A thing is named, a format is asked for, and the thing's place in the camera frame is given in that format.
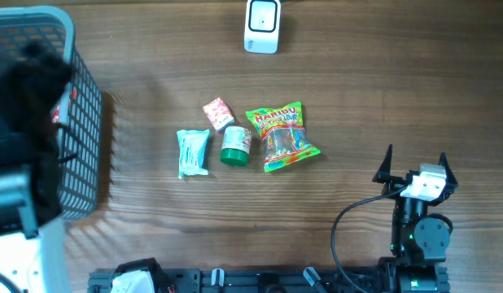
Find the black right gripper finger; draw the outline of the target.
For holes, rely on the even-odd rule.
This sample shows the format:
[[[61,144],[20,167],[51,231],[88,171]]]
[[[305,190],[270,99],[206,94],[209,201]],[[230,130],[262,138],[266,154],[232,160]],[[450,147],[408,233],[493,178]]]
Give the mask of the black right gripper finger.
[[[406,179],[403,177],[396,177],[391,175],[391,161],[392,161],[393,145],[390,144],[387,148],[383,162],[381,163],[378,171],[375,173],[372,182],[381,184],[405,184]]]
[[[448,165],[447,156],[444,152],[440,154],[439,165],[443,166],[446,172],[446,185],[444,191],[455,191],[458,188],[458,182]]]

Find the Haribo gummy bag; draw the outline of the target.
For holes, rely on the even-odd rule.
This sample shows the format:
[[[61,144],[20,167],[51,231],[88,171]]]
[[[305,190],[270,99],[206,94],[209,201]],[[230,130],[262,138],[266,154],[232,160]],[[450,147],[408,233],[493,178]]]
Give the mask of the Haribo gummy bag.
[[[246,115],[264,143],[266,173],[321,153],[306,137],[300,101],[280,108],[259,108]]]

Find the green lid jar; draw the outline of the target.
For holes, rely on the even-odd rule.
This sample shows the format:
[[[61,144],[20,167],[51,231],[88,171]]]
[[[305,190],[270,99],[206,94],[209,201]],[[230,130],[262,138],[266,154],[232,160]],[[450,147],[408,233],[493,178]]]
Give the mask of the green lid jar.
[[[248,164],[251,144],[250,130],[241,126],[228,126],[221,147],[221,162],[232,167],[245,167]]]

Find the small red white box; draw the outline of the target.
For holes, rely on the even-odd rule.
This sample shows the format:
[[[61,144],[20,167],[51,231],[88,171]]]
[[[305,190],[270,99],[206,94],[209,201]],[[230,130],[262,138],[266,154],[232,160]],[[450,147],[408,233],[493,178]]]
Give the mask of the small red white box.
[[[204,105],[203,111],[217,132],[234,123],[230,108],[221,98],[216,98]]]

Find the teal white tissue pack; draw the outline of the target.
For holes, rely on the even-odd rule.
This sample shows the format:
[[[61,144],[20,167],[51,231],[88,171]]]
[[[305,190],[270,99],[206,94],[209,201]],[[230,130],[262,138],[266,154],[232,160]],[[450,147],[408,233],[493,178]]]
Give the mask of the teal white tissue pack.
[[[203,167],[210,130],[179,130],[177,139],[179,145],[179,174],[184,176],[207,176],[208,170]]]

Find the red stick sachet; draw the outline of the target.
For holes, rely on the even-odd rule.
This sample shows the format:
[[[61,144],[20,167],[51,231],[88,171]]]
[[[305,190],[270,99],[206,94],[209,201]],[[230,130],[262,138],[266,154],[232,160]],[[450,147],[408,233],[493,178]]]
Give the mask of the red stick sachet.
[[[59,113],[60,113],[60,105],[58,104],[53,111],[51,122],[54,124],[59,123]]]

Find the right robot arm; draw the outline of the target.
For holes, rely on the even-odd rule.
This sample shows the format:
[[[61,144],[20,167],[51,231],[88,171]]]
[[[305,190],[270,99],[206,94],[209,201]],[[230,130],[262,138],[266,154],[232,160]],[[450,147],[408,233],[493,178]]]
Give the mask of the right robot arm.
[[[391,220],[391,257],[378,261],[379,292],[449,292],[448,275],[440,263],[453,223],[428,208],[443,203],[458,188],[445,154],[437,164],[422,163],[403,177],[391,175],[393,146],[387,148],[373,181],[395,201]]]

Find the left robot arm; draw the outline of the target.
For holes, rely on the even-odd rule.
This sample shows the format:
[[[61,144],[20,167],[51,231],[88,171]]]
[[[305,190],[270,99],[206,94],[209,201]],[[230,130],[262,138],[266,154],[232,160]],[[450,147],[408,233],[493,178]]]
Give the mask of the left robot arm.
[[[69,292],[56,134],[70,128],[51,110],[72,79],[72,66],[40,42],[0,71],[0,284],[7,292]]]

